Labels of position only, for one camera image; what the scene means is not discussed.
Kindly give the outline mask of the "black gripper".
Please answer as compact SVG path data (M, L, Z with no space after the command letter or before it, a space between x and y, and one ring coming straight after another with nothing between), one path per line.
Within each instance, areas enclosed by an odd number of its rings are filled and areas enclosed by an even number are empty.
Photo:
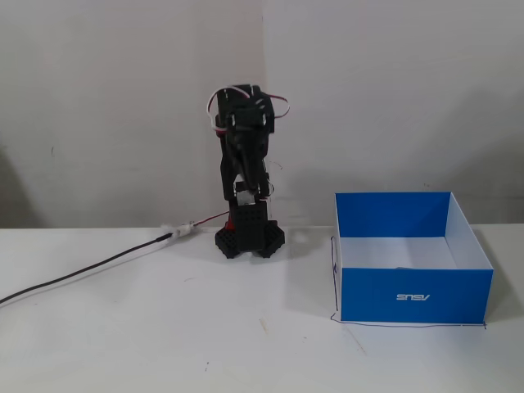
M273 106L267 103L235 106L227 113L227 135L254 134L257 138L267 138L274 133L275 114ZM234 181L238 175L234 151L225 140L220 141L222 160L220 174L224 199L231 201L234 197ZM241 148L242 177L246 188L259 197L269 196L269 176L264 158L268 152L267 142L249 143Z

